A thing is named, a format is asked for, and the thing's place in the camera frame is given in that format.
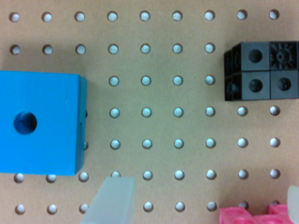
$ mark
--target pegboard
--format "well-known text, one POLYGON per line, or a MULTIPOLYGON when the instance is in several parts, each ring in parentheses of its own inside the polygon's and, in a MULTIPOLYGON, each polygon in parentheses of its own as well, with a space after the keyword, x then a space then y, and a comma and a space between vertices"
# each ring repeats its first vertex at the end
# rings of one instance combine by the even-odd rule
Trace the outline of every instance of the pegboard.
POLYGON ((2 174, 0 222, 79 223, 80 205, 90 204, 115 171, 135 177, 135 223, 218 223, 223 206, 247 202, 257 215, 273 201, 287 202, 288 186, 299 184, 299 103, 224 102, 223 53, 240 41, 298 40, 298 5, 295 0, 2 1, 1 69, 85 76, 89 147, 82 170, 57 176, 54 183, 43 175, 25 175, 16 183, 14 174, 2 174), (144 10, 148 21, 140 19, 144 10), (108 16, 111 11, 115 21, 108 19, 115 16, 108 16), (205 18, 207 11, 213 20, 205 18), (45 18, 45 12, 51 16, 45 18), (173 19, 174 12, 181 13, 180 21, 173 19), (145 44, 149 53, 141 52, 145 44), (176 44, 181 53, 173 51, 176 44), (177 76, 182 77, 179 86, 177 76), (214 78, 212 85, 206 84, 207 76, 214 78), (110 85, 111 77, 118 78, 117 86, 110 85), (150 77, 148 86, 142 77, 150 77), (237 114, 240 106, 248 110, 246 116, 237 114), (279 107, 277 116, 269 112, 271 106, 279 107), (151 110, 148 118, 142 116, 145 107, 151 110), (177 107, 183 111, 180 118, 174 116, 177 107), (206 115, 208 107, 214 116, 206 115), (117 118, 110 116, 112 108, 119 110, 117 118), (208 138, 214 147, 206 146, 208 138), (240 138, 247 140, 246 147, 238 145, 240 138), (272 138, 279 140, 278 147, 271 147, 272 138), (147 149, 146 139, 151 141, 147 149), (176 139, 183 141, 182 148, 175 148, 176 139), (112 140, 119 140, 120 148, 112 149, 112 140), (279 178, 271 177, 272 169, 279 178), (206 178, 208 170, 216 178, 206 178), (248 178, 239 178, 240 170, 248 178), (143 178, 145 171, 152 172, 151 180, 143 178), (176 171, 184 178, 175 179, 176 171), (87 181, 80 181, 81 172, 88 174, 87 181), (144 211, 146 202, 153 204, 151 212, 144 211), (184 211, 175 209, 178 202, 184 211), (210 202, 216 211, 207 209, 210 202), (22 215, 15 212, 18 204, 24 205, 22 215), (57 208, 54 215, 47 212, 51 204, 57 208))

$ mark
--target blue cube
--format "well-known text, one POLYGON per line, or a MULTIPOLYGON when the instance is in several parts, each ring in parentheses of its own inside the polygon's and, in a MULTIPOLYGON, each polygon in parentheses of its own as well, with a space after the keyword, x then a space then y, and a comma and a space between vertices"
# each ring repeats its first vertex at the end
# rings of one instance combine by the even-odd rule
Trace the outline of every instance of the blue cube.
POLYGON ((83 165, 87 80, 0 71, 1 173, 74 175, 83 165))

